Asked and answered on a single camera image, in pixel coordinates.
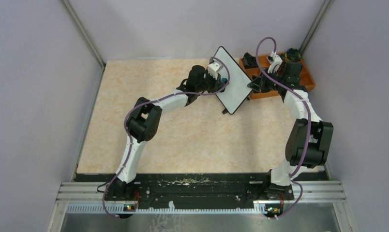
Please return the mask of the white whiteboard black frame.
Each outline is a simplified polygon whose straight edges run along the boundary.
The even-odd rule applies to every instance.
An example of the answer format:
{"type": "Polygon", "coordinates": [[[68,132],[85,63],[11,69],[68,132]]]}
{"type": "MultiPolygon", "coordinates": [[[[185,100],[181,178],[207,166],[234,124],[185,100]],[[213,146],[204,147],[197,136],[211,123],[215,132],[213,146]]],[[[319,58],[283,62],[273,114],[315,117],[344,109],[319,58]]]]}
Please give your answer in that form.
{"type": "Polygon", "coordinates": [[[224,92],[217,93],[216,96],[224,109],[228,110],[228,114],[232,115],[249,97],[252,90],[247,87],[247,84],[251,80],[223,46],[217,49],[213,56],[213,61],[222,64],[219,74],[222,78],[228,79],[228,85],[224,92]]]}

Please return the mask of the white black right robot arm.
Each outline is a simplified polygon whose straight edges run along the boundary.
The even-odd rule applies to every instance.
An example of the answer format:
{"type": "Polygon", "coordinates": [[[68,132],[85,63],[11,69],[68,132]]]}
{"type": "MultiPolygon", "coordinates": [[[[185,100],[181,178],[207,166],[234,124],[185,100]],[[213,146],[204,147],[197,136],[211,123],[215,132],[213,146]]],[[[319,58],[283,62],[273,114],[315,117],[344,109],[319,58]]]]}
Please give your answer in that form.
{"type": "Polygon", "coordinates": [[[262,194],[275,199],[288,192],[288,187],[302,172],[327,161],[333,135],[333,124],[318,116],[310,103],[308,90],[300,84],[302,65],[286,62],[261,68],[248,84],[253,91],[276,91],[290,110],[295,123],[285,146],[285,159],[268,174],[262,194]]]}

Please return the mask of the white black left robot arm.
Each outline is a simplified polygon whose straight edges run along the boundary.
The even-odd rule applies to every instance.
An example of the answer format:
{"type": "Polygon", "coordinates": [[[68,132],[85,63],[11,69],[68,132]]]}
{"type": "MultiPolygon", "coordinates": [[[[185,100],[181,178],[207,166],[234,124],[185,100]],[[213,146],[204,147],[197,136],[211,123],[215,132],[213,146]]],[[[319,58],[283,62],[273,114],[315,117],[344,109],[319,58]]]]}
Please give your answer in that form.
{"type": "Polygon", "coordinates": [[[217,61],[207,67],[194,65],[188,78],[170,94],[157,99],[140,97],[124,119],[124,129],[128,140],[121,164],[106,191],[113,189],[117,196],[128,200],[134,195],[133,182],[136,168],[148,141],[156,134],[161,116],[193,103],[198,96],[216,95],[224,92],[230,76],[221,77],[219,71],[227,66],[217,61]]]}

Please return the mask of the orange compartment tray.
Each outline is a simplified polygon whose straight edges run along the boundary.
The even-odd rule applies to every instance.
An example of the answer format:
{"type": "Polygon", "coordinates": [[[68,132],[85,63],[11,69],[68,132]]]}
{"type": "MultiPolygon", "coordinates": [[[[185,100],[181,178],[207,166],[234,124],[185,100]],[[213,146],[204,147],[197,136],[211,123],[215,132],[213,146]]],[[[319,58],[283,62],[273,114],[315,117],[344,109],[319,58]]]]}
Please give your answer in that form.
{"type": "MultiPolygon", "coordinates": [[[[261,80],[261,78],[259,76],[260,76],[260,74],[262,74],[262,70],[268,69],[268,67],[270,65],[269,61],[267,60],[267,56],[268,55],[263,55],[263,56],[259,56],[258,58],[256,58],[258,68],[252,68],[252,69],[245,69],[242,62],[241,62],[241,59],[240,59],[240,61],[239,61],[240,67],[246,72],[246,74],[248,75],[248,77],[251,81],[261,80]]],[[[304,90],[311,91],[315,87],[315,82],[314,82],[311,74],[307,70],[302,59],[299,63],[302,64],[302,71],[300,73],[300,84],[304,86],[304,90]]],[[[265,92],[265,93],[263,93],[261,91],[252,91],[250,94],[250,99],[256,100],[256,99],[274,97],[274,96],[279,96],[279,95],[284,96],[285,94],[279,94],[277,91],[274,91],[274,90],[271,90],[271,91],[265,92]]]]}

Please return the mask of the black crumpled cloth left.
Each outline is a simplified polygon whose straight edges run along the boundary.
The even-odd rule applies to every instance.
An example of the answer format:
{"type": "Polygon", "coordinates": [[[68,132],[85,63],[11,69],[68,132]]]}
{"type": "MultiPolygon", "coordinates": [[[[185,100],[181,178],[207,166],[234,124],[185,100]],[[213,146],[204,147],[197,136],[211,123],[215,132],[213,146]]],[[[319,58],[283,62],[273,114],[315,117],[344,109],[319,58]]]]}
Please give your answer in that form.
{"type": "Polygon", "coordinates": [[[246,52],[243,55],[243,57],[241,58],[241,62],[242,62],[245,69],[258,68],[256,58],[248,52],[246,52]]]}

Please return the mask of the dark cloth with yellow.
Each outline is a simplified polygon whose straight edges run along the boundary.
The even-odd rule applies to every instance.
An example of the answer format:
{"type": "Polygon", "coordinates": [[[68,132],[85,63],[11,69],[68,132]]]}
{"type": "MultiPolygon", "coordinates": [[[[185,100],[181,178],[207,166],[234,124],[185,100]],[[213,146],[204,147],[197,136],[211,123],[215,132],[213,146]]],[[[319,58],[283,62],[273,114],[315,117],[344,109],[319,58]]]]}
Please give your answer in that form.
{"type": "Polygon", "coordinates": [[[300,62],[300,50],[295,48],[289,48],[286,52],[281,54],[281,58],[286,62],[300,62]]]}

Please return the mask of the right corner aluminium post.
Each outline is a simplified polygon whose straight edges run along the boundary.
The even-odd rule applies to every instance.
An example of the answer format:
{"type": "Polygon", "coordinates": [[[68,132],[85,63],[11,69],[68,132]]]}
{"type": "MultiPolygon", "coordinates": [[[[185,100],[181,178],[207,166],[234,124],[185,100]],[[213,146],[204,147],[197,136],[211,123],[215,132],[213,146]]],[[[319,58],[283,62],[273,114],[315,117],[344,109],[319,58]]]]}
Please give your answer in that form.
{"type": "Polygon", "coordinates": [[[313,38],[315,32],[317,31],[317,28],[319,27],[320,23],[322,22],[324,16],[327,14],[330,6],[333,4],[333,0],[324,0],[316,17],[314,18],[314,21],[313,23],[311,24],[300,48],[299,48],[299,51],[300,51],[300,54],[303,56],[303,54],[305,53],[311,39],[313,38]]]}

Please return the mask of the corner aluminium post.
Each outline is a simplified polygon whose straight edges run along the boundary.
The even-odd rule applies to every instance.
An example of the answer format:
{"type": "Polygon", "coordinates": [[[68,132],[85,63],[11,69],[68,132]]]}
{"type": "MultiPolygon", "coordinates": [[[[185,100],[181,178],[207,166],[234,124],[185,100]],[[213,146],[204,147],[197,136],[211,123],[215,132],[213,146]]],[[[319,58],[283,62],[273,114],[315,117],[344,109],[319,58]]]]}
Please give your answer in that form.
{"type": "Polygon", "coordinates": [[[319,27],[320,23],[322,22],[324,16],[327,14],[330,6],[333,4],[333,0],[324,0],[316,17],[314,18],[314,21],[313,23],[311,24],[300,48],[299,48],[299,51],[300,51],[300,54],[303,56],[303,54],[305,53],[311,39],[313,38],[315,32],[317,31],[317,28],[319,27]]]}
{"type": "Polygon", "coordinates": [[[82,22],[81,18],[77,14],[75,8],[71,4],[69,0],[60,0],[60,3],[64,7],[65,11],[67,12],[70,20],[72,21],[75,29],[78,31],[79,35],[81,36],[83,42],[85,43],[87,49],[91,53],[91,55],[94,57],[94,59],[97,61],[97,63],[100,65],[102,69],[106,67],[106,63],[104,62],[104,59],[102,58],[102,55],[95,44],[95,41],[93,40],[92,36],[88,32],[86,26],[82,22]]]}

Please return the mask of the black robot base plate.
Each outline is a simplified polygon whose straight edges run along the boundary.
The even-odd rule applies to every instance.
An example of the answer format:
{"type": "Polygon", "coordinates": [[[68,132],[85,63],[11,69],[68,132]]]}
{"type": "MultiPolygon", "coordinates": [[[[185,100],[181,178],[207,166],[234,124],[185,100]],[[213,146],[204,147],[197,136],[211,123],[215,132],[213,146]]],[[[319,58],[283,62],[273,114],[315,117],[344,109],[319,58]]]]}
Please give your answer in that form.
{"type": "Polygon", "coordinates": [[[96,202],[96,211],[113,214],[134,212],[231,212],[260,211],[259,201],[282,207],[294,201],[310,184],[328,179],[325,172],[303,173],[298,184],[276,187],[267,173],[251,174],[138,174],[136,180],[118,190],[120,182],[92,183],[81,175],[79,189],[62,191],[61,198],[75,202],[96,202]]]}

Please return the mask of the aluminium frame rail front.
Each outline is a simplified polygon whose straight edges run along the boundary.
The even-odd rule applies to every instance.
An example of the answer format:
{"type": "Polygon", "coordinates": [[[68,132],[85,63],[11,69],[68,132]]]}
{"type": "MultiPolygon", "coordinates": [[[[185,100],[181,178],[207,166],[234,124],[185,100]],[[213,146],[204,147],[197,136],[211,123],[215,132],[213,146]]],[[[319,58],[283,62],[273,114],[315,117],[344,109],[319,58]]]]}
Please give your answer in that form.
{"type": "Polygon", "coordinates": [[[136,183],[132,186],[130,195],[120,195],[109,189],[104,190],[100,182],[62,183],[56,200],[75,202],[107,201],[138,201],[161,197],[233,197],[240,201],[248,198],[253,201],[278,201],[283,198],[292,202],[301,197],[303,203],[339,203],[346,202],[346,195],[339,181],[301,181],[291,184],[282,190],[269,193],[261,181],[155,181],[154,183],[136,183]]]}

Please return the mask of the left corner aluminium post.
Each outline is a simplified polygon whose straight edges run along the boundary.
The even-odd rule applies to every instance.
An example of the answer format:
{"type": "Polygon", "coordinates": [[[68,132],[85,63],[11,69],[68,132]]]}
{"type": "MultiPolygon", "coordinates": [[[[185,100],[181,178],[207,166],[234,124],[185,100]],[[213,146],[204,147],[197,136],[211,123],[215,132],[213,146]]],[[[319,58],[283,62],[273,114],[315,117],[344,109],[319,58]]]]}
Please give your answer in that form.
{"type": "Polygon", "coordinates": [[[88,32],[86,26],[82,22],[81,18],[77,14],[75,8],[71,4],[69,0],[60,0],[60,3],[64,7],[65,11],[67,12],[70,20],[72,21],[75,29],[78,31],[79,35],[81,36],[83,42],[85,43],[87,49],[91,53],[91,55],[94,57],[94,59],[97,61],[97,63],[100,65],[102,69],[106,67],[106,63],[104,62],[104,59],[102,58],[102,55],[95,44],[95,41],[93,40],[92,36],[88,32]]]}

